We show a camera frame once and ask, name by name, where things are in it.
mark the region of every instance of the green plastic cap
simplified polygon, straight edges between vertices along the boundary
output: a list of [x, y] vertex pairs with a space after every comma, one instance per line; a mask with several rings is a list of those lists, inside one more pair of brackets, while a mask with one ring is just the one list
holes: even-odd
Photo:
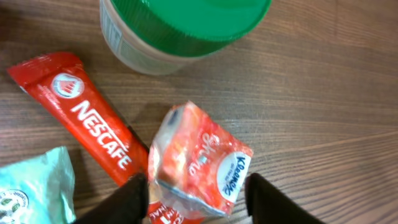
[[199, 57], [238, 40], [261, 21], [271, 0], [111, 0], [127, 26], [168, 54]]

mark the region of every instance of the red coffee packet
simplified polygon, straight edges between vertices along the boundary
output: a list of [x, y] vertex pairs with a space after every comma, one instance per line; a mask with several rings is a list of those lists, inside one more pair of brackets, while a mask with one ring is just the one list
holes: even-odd
[[[138, 172], [147, 174], [145, 147], [101, 96], [76, 55], [42, 55], [9, 68], [8, 73], [79, 140], [119, 186]], [[148, 215], [152, 223], [160, 224], [202, 221], [184, 219], [160, 202], [149, 205]]]
[[187, 218], [227, 216], [253, 152], [192, 102], [165, 117], [149, 153], [161, 202]]

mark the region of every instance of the light blue wrapper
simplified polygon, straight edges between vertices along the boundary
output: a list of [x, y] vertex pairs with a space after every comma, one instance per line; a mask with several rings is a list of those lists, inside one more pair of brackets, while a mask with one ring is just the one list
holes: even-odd
[[0, 224], [61, 224], [76, 219], [75, 174], [65, 146], [0, 168]]

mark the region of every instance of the wooden table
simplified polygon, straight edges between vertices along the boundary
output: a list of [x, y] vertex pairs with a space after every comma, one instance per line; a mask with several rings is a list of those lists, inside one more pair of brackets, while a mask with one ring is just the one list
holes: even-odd
[[[398, 223], [398, 1], [275, 0], [247, 37], [164, 77], [111, 53], [98, 3], [0, 0], [0, 165], [66, 145], [78, 215], [116, 188], [5, 71], [69, 50], [146, 144], [192, 100], [254, 149], [251, 172], [323, 221]], [[208, 221], [250, 222], [242, 194], [229, 219]]]

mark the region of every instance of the jar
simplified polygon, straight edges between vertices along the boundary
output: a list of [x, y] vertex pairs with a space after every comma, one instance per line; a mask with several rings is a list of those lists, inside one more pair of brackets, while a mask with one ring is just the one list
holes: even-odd
[[101, 29], [120, 61], [166, 75], [246, 35], [271, 0], [100, 0]]

